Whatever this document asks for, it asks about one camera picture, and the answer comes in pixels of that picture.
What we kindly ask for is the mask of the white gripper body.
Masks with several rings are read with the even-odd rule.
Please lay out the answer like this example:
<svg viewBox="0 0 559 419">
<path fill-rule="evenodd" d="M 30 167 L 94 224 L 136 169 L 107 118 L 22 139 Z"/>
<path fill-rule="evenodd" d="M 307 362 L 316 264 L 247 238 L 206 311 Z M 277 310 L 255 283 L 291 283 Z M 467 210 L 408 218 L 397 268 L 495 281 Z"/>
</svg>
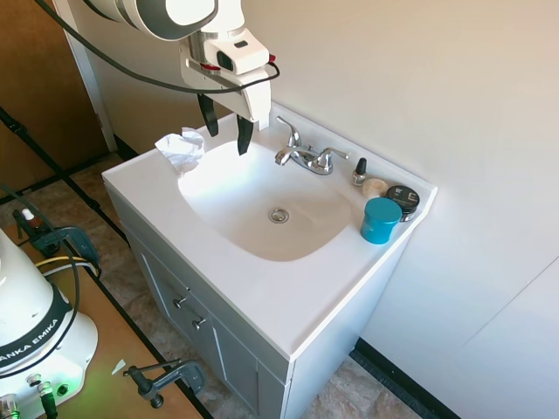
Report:
<svg viewBox="0 0 559 419">
<path fill-rule="evenodd" d="M 233 113 L 254 122 L 268 122 L 271 112 L 270 81 L 245 87 L 252 82 L 268 78 L 264 67 L 245 74 L 234 74 L 217 67 L 204 67 L 188 54 L 180 55 L 181 74 L 185 84 L 199 90 L 219 90 L 220 93 L 204 94 Z"/>
</svg>

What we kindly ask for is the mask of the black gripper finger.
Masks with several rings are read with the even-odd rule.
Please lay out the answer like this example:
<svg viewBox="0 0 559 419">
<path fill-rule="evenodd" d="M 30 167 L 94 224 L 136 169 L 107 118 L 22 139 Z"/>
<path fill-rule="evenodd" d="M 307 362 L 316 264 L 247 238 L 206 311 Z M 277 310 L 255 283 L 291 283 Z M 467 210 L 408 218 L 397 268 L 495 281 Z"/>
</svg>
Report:
<svg viewBox="0 0 559 419">
<path fill-rule="evenodd" d="M 197 95 L 198 105 L 204 118 L 204 124 L 210 136 L 218 135 L 218 123 L 215 113 L 214 101 L 206 95 Z"/>
<path fill-rule="evenodd" d="M 253 122 L 245 119 L 241 115 L 236 115 L 238 126 L 238 155 L 244 155 L 250 146 L 253 133 Z"/>
</svg>

